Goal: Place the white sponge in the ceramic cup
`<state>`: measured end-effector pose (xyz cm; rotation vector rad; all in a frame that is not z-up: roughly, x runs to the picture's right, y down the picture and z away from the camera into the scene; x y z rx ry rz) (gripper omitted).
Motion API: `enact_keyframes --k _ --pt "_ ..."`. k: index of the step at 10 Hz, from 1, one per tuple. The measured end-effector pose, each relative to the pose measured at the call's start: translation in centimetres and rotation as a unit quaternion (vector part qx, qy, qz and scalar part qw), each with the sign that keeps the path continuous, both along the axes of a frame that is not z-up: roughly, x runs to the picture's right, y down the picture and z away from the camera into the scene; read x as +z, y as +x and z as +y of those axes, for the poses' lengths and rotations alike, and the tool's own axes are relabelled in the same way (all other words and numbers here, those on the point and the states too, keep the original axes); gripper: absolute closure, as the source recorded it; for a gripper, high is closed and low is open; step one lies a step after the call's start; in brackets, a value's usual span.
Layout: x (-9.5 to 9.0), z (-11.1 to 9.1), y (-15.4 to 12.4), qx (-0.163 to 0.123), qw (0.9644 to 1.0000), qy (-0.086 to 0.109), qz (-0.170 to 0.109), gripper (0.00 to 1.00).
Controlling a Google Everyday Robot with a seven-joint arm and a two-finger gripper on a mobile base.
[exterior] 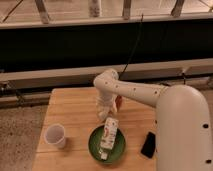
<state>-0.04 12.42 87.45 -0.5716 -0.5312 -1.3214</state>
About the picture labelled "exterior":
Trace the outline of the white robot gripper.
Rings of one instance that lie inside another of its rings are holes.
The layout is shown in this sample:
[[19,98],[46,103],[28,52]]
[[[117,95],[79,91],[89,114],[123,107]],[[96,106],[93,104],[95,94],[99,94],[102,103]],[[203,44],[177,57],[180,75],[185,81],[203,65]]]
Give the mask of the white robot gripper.
[[96,107],[99,120],[105,121],[108,116],[117,114],[116,97],[112,96],[110,100],[98,98]]

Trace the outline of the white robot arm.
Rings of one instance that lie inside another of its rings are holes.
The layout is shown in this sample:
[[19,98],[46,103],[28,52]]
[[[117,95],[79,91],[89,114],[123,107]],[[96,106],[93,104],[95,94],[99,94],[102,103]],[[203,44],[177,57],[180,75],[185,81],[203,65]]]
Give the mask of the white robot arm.
[[93,81],[98,103],[111,106],[120,95],[156,112],[156,171],[213,171],[213,138],[206,98],[188,85],[132,83],[107,69]]

